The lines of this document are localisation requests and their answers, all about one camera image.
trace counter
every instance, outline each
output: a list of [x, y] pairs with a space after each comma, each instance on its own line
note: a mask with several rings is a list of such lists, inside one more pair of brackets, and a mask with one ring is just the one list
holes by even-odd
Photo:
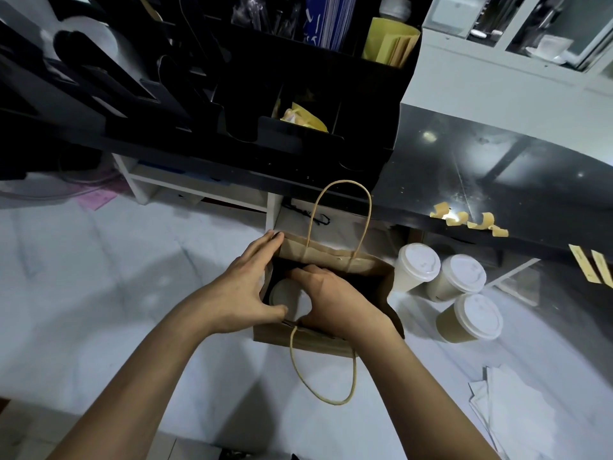
[[[261, 213], [192, 208], [169, 191], [146, 206], [120, 196], [97, 211], [75, 200], [0, 199], [0, 208], [0, 396], [72, 413], [83, 413], [164, 314], [219, 275], [264, 226]], [[337, 231], [335, 221], [315, 227], [313, 239], [351, 245], [361, 225]], [[278, 225], [301, 232], [307, 222], [282, 209]], [[366, 251], [384, 238], [372, 229]], [[603, 323], [559, 292], [540, 309], [486, 294], [504, 317], [501, 338], [490, 343], [441, 342], [433, 317], [442, 305], [417, 295], [396, 296], [393, 305], [407, 344], [482, 433], [468, 382], [482, 379], [485, 365], [506, 363], [556, 408], [556, 459], [609, 457], [613, 345]], [[313, 387], [346, 396], [349, 359], [297, 351], [296, 360]], [[360, 361], [353, 400], [333, 407], [302, 386], [287, 348], [255, 343], [250, 330], [212, 336], [197, 349], [160, 429], [313, 460], [404, 458]]]

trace right hand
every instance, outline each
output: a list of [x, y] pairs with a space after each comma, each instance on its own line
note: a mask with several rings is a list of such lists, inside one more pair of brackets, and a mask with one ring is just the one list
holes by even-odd
[[332, 271], [315, 265], [291, 270], [289, 277], [311, 297], [313, 309], [300, 324], [342, 337], [359, 339], [370, 326], [391, 325], [390, 319]]

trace hand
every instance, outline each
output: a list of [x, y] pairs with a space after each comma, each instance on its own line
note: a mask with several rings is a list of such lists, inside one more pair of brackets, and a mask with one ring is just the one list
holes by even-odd
[[283, 233], [268, 231], [251, 242], [211, 284], [177, 305], [176, 313], [194, 326], [200, 340], [218, 332], [235, 332], [254, 325], [280, 322], [287, 307], [264, 305], [259, 297], [264, 267], [283, 242]]
[[315, 265], [292, 270], [289, 277], [298, 281], [313, 308], [300, 319], [306, 327], [320, 329], [349, 342], [359, 339], [370, 326], [391, 325], [390, 319], [332, 271]]

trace black organizer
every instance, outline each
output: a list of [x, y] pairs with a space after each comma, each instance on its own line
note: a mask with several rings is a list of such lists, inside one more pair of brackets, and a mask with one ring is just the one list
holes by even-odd
[[[187, 139], [190, 156], [203, 159], [231, 148], [233, 154], [217, 159], [234, 165], [274, 155], [287, 167], [334, 169], [330, 177], [322, 169], [318, 185], [341, 175], [373, 188], [391, 155], [400, 100], [420, 50], [418, 42], [403, 69], [360, 58], [381, 0], [356, 1], [341, 52], [303, 43], [299, 29], [288, 39], [235, 26], [237, 0], [148, 0], [163, 22], [140, 0], [91, 1], [50, 0], [60, 19], [90, 16], [125, 36], [148, 79], [134, 80], [79, 32], [59, 32], [59, 61], [45, 60], [62, 78], [49, 72], [38, 48], [2, 23], [0, 54], [104, 114], [109, 135], [156, 136], [168, 146]], [[431, 1], [412, 0], [410, 24], [420, 27]], [[292, 101], [318, 116], [329, 134], [280, 121]], [[198, 141], [202, 151], [195, 150]], [[339, 190], [363, 196], [352, 186]]]

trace black countertop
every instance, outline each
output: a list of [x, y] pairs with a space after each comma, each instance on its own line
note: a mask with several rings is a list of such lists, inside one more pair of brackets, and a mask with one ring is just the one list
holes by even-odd
[[[140, 132], [125, 121], [108, 122], [100, 133], [4, 112], [0, 127], [4, 136], [23, 139], [27, 129], [28, 138], [52, 135], [308, 201], [333, 180], [356, 178], [371, 189], [376, 219], [541, 259], [573, 263], [569, 243], [613, 257], [613, 167], [516, 132], [402, 105], [394, 151], [373, 173], [338, 161], [296, 164], [286, 153], [219, 134], [202, 141], [182, 131]], [[491, 211], [510, 237], [430, 218], [443, 201], [478, 223], [481, 212]], [[367, 209], [364, 194], [348, 185], [331, 189], [322, 202], [358, 214]]]

